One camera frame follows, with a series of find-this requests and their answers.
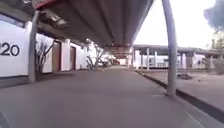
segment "sky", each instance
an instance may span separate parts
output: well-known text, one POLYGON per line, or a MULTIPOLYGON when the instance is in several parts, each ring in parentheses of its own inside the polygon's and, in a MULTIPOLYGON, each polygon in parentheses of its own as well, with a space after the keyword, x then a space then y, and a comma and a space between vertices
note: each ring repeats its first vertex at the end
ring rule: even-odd
MULTIPOLYGON (((134 44, 167 45, 166 23, 162 0, 155 0, 134 44)), ((206 48, 211 44, 214 30, 204 18, 205 9, 214 6, 215 0, 170 0, 180 47, 206 48)))

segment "ceiling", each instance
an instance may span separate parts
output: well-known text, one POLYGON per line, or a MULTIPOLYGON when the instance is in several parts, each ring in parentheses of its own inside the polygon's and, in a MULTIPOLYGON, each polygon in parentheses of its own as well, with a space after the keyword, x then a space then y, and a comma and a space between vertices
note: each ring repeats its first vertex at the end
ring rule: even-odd
POLYGON ((60 30, 102 48, 126 54, 153 0, 45 0, 36 9, 48 9, 66 22, 60 30))

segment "curb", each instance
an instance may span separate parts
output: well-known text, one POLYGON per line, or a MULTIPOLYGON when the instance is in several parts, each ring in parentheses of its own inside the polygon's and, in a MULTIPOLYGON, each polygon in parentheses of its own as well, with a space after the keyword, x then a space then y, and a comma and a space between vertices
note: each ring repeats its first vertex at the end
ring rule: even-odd
MULTIPOLYGON (((153 77, 147 76, 144 73, 141 73, 139 71, 136 71, 139 75, 145 77, 146 79, 149 79, 155 83, 157 83, 158 85, 162 86, 163 88, 167 89, 167 84, 165 84, 164 82, 155 79, 153 77)), ((202 101, 192 95, 189 95, 186 92, 183 92, 179 89, 176 90, 176 95, 179 96, 180 98, 188 101, 190 104, 196 106, 197 108, 199 108, 200 110, 204 111, 205 113, 207 113, 208 115, 210 115, 211 117, 215 118, 216 120, 224 123, 224 111, 205 102, 202 101)))

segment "concrete pavement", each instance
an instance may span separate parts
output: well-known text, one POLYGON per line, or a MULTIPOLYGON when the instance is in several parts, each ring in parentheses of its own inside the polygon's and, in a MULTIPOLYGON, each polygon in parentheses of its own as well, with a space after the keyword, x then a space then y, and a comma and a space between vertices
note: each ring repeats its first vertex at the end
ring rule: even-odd
POLYGON ((0 111, 10 128, 204 128, 164 93, 128 70, 76 71, 1 89, 0 111))

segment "painted number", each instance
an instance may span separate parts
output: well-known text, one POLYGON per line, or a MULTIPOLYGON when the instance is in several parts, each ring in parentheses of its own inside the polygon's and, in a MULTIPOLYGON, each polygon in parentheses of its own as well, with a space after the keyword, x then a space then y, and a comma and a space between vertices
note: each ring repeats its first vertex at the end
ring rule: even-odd
POLYGON ((20 52, 18 45, 10 45, 7 42, 0 43, 0 55, 1 56, 18 56, 20 52))

